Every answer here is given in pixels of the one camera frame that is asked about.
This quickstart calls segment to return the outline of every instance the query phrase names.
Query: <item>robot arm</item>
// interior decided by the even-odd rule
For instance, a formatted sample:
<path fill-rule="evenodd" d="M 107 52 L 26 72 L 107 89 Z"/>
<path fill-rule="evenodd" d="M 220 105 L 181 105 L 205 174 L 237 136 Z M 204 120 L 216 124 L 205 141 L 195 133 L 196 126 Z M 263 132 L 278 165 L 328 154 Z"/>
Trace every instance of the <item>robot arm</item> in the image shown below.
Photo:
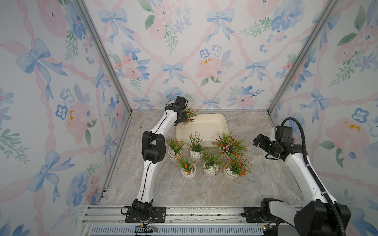
<path fill-rule="evenodd" d="M 302 140 L 305 142 L 303 129 L 300 127 Z M 267 159 L 282 159 L 291 169 L 303 193 L 306 206 L 297 211 L 280 200 L 264 198 L 261 208 L 253 213 L 265 221 L 281 218 L 294 226 L 301 236 L 308 235 L 345 235 L 345 228 L 350 219 L 350 210 L 328 192 L 308 161 L 305 143 L 294 144 L 293 129 L 288 126 L 276 126 L 271 137 L 259 134 L 254 145 L 262 148 L 268 154 Z"/>
<path fill-rule="evenodd" d="M 151 130 L 145 131 L 142 138 L 143 177 L 138 195 L 133 201 L 133 213 L 141 221 L 148 221 L 152 216 L 153 185 L 158 170 L 159 162 L 164 159 L 166 153 L 165 135 L 169 128 L 180 122 L 187 121 L 184 111 L 187 100 L 177 97 L 176 101 L 165 107 L 163 117 Z"/>

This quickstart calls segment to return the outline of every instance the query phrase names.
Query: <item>marble floor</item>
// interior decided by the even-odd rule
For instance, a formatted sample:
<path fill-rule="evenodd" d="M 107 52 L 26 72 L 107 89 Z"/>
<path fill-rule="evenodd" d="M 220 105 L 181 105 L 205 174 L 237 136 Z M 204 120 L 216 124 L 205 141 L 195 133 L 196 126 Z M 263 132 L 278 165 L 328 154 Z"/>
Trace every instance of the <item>marble floor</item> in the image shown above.
<path fill-rule="evenodd" d="M 253 146 L 258 134 L 270 135 L 272 128 L 265 112 L 221 111 L 228 130 L 237 137 L 247 137 L 250 145 L 247 156 L 253 164 L 253 173 L 227 181 L 220 173 L 207 178 L 202 171 L 191 182 L 185 181 L 180 170 L 168 158 L 160 163 L 155 179 L 154 205 L 259 205 L 264 197 L 281 199 L 287 204 L 304 204 L 298 184 L 282 160 L 267 160 L 262 149 Z M 131 204 L 139 191 L 143 158 L 142 133 L 151 130 L 163 111 L 133 111 L 130 127 L 116 163 L 103 204 Z M 175 137 L 175 127 L 168 135 Z"/>

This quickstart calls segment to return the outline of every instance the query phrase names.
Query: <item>floral wallpaper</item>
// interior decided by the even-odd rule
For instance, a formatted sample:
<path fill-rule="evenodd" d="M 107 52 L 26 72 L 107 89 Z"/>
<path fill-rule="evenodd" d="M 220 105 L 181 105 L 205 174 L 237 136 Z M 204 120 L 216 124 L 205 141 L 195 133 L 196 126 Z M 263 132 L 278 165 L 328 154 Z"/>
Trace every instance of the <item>floral wallpaper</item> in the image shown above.
<path fill-rule="evenodd" d="M 327 1 L 85 3 L 133 109 L 184 96 L 196 109 L 261 110 Z"/>
<path fill-rule="evenodd" d="M 3 1 L 0 28 L 0 235 L 76 235 L 128 113 L 70 0 Z"/>
<path fill-rule="evenodd" d="M 377 0 L 341 0 L 271 114 L 302 124 L 315 170 L 352 212 L 348 236 L 378 235 L 377 24 Z"/>

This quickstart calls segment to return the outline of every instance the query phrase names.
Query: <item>pink flower print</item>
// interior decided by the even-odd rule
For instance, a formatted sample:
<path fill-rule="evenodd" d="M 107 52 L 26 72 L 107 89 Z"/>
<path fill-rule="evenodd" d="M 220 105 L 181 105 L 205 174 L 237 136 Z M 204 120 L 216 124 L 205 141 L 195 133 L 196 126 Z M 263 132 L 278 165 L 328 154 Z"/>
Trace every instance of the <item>pink flower print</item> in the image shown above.
<path fill-rule="evenodd" d="M 279 0 L 257 0 L 248 1 L 247 12 L 255 20 L 269 16 L 278 7 Z"/>
<path fill-rule="evenodd" d="M 121 122 L 124 113 L 125 110 L 123 110 L 123 107 L 121 105 L 116 105 L 116 108 L 114 109 L 114 117 L 116 118 L 117 122 Z"/>
<path fill-rule="evenodd" d="M 241 107 L 249 107 L 253 105 L 253 97 L 244 95 L 236 100 L 236 104 Z"/>
<path fill-rule="evenodd" d="M 90 180 L 89 180 L 89 183 L 88 183 L 88 190 L 90 191 L 94 191 L 97 187 L 97 184 L 98 184 L 98 181 L 100 180 L 100 177 L 98 177 L 97 175 L 94 175 Z"/>
<path fill-rule="evenodd" d="M 293 65 L 293 63 L 288 62 L 288 63 L 286 63 L 286 66 L 284 66 L 282 69 L 290 70 L 290 68 L 292 67 L 292 65 Z"/>
<path fill-rule="evenodd" d="M 135 65 L 128 65 L 125 68 L 126 72 L 123 73 L 125 78 L 130 78 L 132 80 L 136 80 L 140 76 L 139 70 L 135 67 Z"/>
<path fill-rule="evenodd" d="M 354 40 L 356 46 L 360 50 L 366 52 L 370 45 L 378 42 L 378 27 L 377 23 L 374 22 L 371 26 L 365 25 L 359 31 L 359 36 Z"/>
<path fill-rule="evenodd" d="M 214 79 L 216 79 L 219 78 L 221 74 L 224 73 L 222 73 L 220 60 L 216 57 L 208 57 L 198 62 L 197 73 L 195 74 L 195 76 L 198 79 L 210 78 L 211 76 L 214 76 Z"/>
<path fill-rule="evenodd" d="M 94 120 L 92 110 L 92 108 L 83 106 L 80 102 L 74 103 L 68 109 L 65 127 L 67 132 L 74 136 L 76 144 L 82 142 L 84 133 L 88 129 L 88 122 L 92 123 L 92 120 Z"/>
<path fill-rule="evenodd" d="M 116 66 L 114 67 L 116 70 L 123 69 L 121 62 L 116 62 Z"/>
<path fill-rule="evenodd" d="M 335 147 L 342 150 L 338 158 L 343 159 L 343 165 L 361 168 L 361 163 L 368 161 L 363 151 L 370 143 L 370 136 L 357 121 L 339 119 L 334 126 L 327 128 L 326 134 Z"/>
<path fill-rule="evenodd" d="M 66 38 L 67 20 L 57 0 L 37 0 L 39 17 L 46 29 L 56 37 Z"/>
<path fill-rule="evenodd" d="M 154 39 L 161 40 L 166 34 L 166 29 L 163 23 L 156 22 L 151 26 L 150 34 Z"/>
<path fill-rule="evenodd" d="M 133 55 L 131 53 L 129 54 L 129 56 L 122 55 L 122 57 L 124 58 L 122 60 L 122 63 L 124 65 L 128 65 L 128 66 L 135 66 L 136 65 L 136 61 L 133 60 Z"/>
<path fill-rule="evenodd" d="M 173 9 L 169 6 L 167 0 L 164 3 L 159 2 L 157 6 L 152 7 L 153 12 L 156 14 L 155 20 L 157 22 L 170 23 L 172 22 Z"/>
<path fill-rule="evenodd" d="M 342 45 L 335 53 L 335 62 L 337 64 L 348 61 L 355 53 L 356 46 L 352 43 Z"/>

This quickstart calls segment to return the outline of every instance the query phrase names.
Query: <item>potted plant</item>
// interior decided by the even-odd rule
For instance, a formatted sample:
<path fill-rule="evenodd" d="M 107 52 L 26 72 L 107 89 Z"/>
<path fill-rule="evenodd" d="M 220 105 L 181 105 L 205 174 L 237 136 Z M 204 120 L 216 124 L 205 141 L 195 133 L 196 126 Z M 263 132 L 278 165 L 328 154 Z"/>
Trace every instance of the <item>potted plant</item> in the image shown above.
<path fill-rule="evenodd" d="M 203 151 L 203 174 L 207 177 L 217 175 L 220 166 L 223 164 L 223 159 L 220 158 L 221 154 L 215 155 L 215 152 L 209 150 Z"/>
<path fill-rule="evenodd" d="M 243 157 L 245 152 L 248 151 L 248 146 L 243 145 L 244 139 L 237 139 L 235 135 L 231 133 L 225 134 L 223 132 L 222 136 L 218 135 L 219 139 L 213 143 L 219 148 L 219 153 L 227 155 L 228 157 L 240 156 Z"/>
<path fill-rule="evenodd" d="M 180 124 L 187 125 L 189 123 L 194 122 L 195 117 L 197 116 L 198 110 L 196 110 L 196 111 L 193 110 L 193 105 L 192 105 L 191 107 L 186 108 L 184 111 L 186 111 L 187 121 L 186 122 L 181 122 Z"/>
<path fill-rule="evenodd" d="M 247 169 L 247 167 L 251 165 L 252 164 L 249 163 L 247 158 L 232 156 L 228 158 L 226 163 L 223 165 L 225 168 L 223 176 L 227 180 L 235 179 L 238 176 L 245 176 L 246 174 L 251 173 L 251 171 Z"/>
<path fill-rule="evenodd" d="M 175 140 L 175 139 L 171 139 L 168 136 L 168 140 L 166 141 L 166 143 L 169 146 L 169 148 L 168 148 L 169 159 L 171 160 L 171 162 L 176 163 L 177 157 L 179 155 L 181 155 L 181 153 L 182 153 L 181 148 L 184 145 L 184 141 L 178 141 L 178 140 Z"/>
<path fill-rule="evenodd" d="M 200 139 L 200 134 L 198 134 L 197 132 L 194 134 L 194 136 L 190 134 L 189 138 L 190 143 L 188 144 L 188 146 L 190 151 L 190 158 L 192 161 L 197 161 L 199 163 L 202 158 L 202 152 L 205 150 L 204 146 L 201 145 L 202 139 Z"/>
<path fill-rule="evenodd" d="M 178 163 L 178 165 L 176 165 L 175 168 L 181 168 L 181 174 L 183 178 L 186 181 L 192 181 L 195 176 L 194 162 L 190 162 L 187 157 L 182 158 L 181 156 L 179 156 L 176 163 Z"/>

